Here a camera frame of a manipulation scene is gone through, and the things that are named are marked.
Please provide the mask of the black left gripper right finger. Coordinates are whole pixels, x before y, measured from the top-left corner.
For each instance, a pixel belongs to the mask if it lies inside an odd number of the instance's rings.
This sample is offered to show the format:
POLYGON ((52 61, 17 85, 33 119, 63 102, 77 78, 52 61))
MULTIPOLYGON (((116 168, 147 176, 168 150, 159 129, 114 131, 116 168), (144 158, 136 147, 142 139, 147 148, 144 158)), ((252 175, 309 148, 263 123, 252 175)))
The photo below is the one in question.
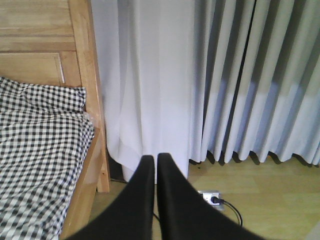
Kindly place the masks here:
POLYGON ((164 240, 261 239, 210 206, 169 153, 157 156, 157 205, 164 240))

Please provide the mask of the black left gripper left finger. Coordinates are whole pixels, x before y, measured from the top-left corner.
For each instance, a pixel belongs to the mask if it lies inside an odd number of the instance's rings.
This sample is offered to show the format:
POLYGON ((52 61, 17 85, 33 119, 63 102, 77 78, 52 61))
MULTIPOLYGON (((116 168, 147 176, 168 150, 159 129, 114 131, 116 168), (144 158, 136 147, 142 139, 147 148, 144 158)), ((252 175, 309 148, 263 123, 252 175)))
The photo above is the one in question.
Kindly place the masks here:
POLYGON ((143 155, 116 199, 69 240, 150 240, 155 194, 155 162, 143 155))

